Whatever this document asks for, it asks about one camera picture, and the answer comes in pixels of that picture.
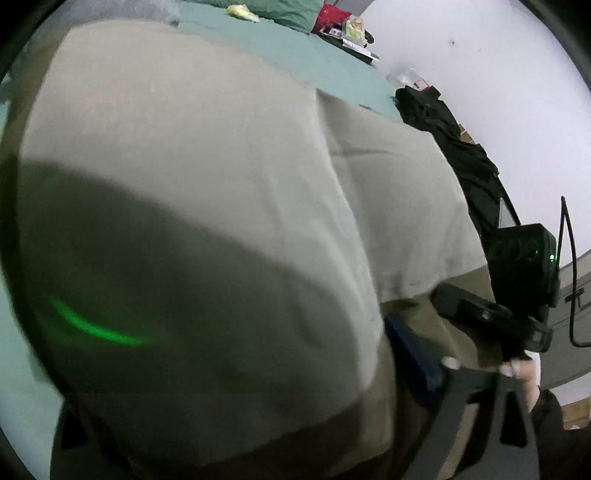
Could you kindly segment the person right hand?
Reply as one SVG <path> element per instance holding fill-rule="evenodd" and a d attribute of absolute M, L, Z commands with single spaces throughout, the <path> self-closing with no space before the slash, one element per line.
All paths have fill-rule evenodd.
<path fill-rule="evenodd" d="M 523 396 L 529 412 L 536 406 L 540 395 L 541 360 L 537 353 L 523 359 L 513 359 L 501 365 L 500 372 L 517 379 L 522 386 Z"/>

